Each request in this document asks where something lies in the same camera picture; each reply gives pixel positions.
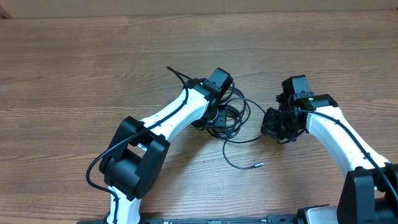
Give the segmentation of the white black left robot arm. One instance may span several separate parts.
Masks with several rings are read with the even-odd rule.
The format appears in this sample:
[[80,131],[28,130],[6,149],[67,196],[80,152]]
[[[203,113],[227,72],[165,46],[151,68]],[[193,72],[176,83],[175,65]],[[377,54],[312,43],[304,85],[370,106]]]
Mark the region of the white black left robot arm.
[[162,110],[120,123],[99,164],[113,201],[107,223],[139,223],[141,198],[157,180],[171,140],[196,121],[217,118],[221,98],[232,84],[230,78],[194,78]]

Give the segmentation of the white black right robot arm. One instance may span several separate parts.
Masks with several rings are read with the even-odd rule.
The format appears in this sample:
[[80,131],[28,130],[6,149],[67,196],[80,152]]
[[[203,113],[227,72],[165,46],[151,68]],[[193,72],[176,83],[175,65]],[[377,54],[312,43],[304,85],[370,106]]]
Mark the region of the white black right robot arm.
[[397,223],[397,165],[370,147],[327,94],[283,93],[269,108],[261,132],[279,144],[302,133],[314,136],[332,157],[345,180],[337,205],[298,210],[298,223]]

